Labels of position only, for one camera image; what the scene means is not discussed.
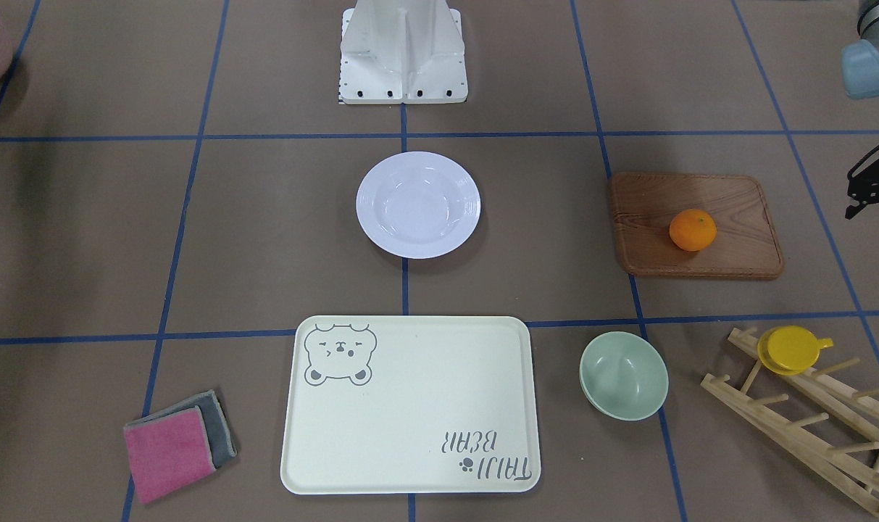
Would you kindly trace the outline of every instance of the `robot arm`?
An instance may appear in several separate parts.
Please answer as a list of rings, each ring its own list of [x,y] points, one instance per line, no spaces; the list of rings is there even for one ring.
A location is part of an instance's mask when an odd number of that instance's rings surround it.
[[[842,50],[842,76],[851,99],[879,96],[879,0],[861,0],[861,39]]]

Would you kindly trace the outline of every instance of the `green bowl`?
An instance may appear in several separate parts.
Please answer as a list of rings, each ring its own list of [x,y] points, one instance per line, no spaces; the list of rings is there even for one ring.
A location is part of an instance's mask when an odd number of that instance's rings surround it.
[[[601,412],[622,421],[640,421],[665,403],[668,370],[645,339],[627,331],[608,331],[584,349],[581,389]]]

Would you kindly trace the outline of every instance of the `gray cloth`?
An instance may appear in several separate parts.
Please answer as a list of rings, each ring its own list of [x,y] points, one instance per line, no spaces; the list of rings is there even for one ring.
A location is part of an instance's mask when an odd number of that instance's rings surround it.
[[[161,419],[172,413],[181,412],[181,410],[190,410],[192,407],[200,407],[201,416],[204,417],[204,428],[207,430],[207,443],[210,445],[210,456],[214,462],[214,468],[220,468],[225,463],[230,462],[236,456],[236,448],[233,446],[233,437],[230,436],[230,429],[227,427],[227,419],[223,416],[223,410],[220,407],[220,401],[217,400],[217,394],[214,390],[208,390],[204,393],[195,394],[190,399],[167,407],[167,409],[159,410],[142,419],[134,420],[127,426],[137,426],[145,424],[156,419]]]

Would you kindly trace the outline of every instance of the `dish towel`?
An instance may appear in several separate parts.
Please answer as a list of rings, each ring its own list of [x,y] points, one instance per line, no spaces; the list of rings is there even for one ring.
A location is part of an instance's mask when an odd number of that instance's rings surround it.
[[[214,390],[128,423],[124,439],[143,503],[203,479],[236,456]]]

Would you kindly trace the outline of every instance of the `tray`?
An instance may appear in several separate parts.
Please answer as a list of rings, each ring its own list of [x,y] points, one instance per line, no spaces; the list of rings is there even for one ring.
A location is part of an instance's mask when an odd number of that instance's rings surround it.
[[[280,467],[290,492],[526,492],[540,473],[521,321],[316,316],[298,327]]]
[[[635,276],[773,280],[784,269],[761,185],[747,175],[626,172],[610,179],[616,252]],[[700,208],[717,222],[717,238],[684,252],[668,237],[671,219]]]

